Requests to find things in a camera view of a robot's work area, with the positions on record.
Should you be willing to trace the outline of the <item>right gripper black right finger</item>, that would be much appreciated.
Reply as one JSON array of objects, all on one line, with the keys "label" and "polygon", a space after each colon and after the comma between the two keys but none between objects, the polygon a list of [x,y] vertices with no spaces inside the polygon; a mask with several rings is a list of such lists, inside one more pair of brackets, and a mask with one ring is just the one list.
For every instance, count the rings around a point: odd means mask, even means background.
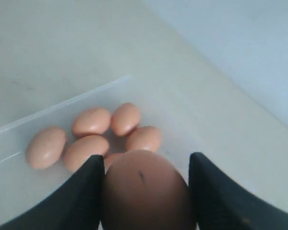
[{"label": "right gripper black right finger", "polygon": [[188,184],[202,230],[288,230],[288,213],[245,190],[204,154],[190,155]]}]

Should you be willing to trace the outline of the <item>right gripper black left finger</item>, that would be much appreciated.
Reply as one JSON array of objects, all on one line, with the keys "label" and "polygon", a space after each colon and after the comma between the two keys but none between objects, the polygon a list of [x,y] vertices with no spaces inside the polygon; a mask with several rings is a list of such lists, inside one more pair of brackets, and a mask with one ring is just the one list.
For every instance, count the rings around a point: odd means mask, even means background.
[{"label": "right gripper black left finger", "polygon": [[56,191],[0,230],[97,230],[104,159],[93,155]]}]

